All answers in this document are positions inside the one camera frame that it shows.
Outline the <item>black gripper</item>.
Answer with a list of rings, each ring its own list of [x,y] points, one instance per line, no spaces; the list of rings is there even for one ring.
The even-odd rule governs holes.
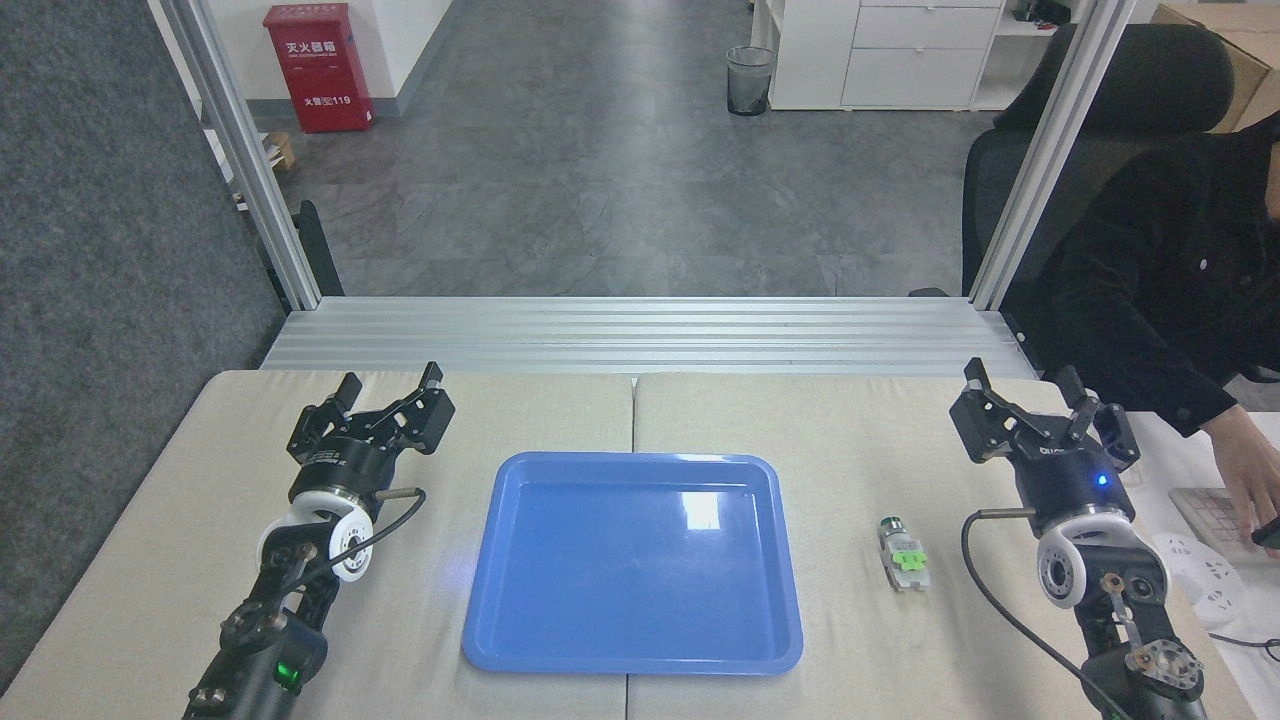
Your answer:
[[[311,448],[296,460],[300,471],[291,497],[310,491],[339,489],[371,498],[388,489],[401,450],[434,454],[454,415],[454,404],[442,388],[443,370],[425,366],[415,391],[376,411],[349,418],[349,436],[328,436],[348,421],[362,383],[346,373],[337,391],[319,405],[305,406],[291,434],[289,448]]]
[[[980,357],[965,365],[965,388],[950,407],[950,416],[973,462],[987,462],[1018,452],[1019,442],[1037,446],[1018,454],[1018,493],[1023,506],[1036,511],[1032,530],[1048,530],[1070,518],[1119,511],[1130,521],[1137,511],[1120,482],[1140,459],[1125,410],[1103,404],[1082,383],[1074,366],[1059,372],[1059,389],[1071,409],[1065,447],[1085,443],[1088,429],[1097,430],[1100,448],[1039,448],[1051,441],[1046,416],[1028,413],[996,393]]]

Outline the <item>person's hand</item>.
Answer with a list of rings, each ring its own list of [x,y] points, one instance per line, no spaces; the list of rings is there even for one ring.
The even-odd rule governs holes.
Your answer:
[[[1230,495],[1242,543],[1277,518],[1279,452],[1251,415],[1234,405],[1202,425]]]

